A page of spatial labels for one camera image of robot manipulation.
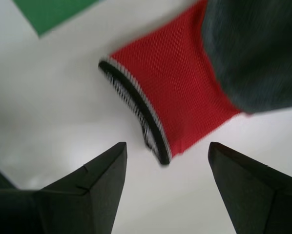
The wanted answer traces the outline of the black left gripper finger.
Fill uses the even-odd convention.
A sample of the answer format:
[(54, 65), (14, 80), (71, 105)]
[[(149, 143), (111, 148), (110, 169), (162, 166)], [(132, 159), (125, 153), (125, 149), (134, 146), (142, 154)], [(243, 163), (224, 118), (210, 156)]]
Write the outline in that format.
[(292, 177), (221, 143), (208, 160), (238, 234), (292, 234)]
[(0, 172), (0, 234), (109, 234), (126, 174), (119, 142), (41, 190), (20, 190)]

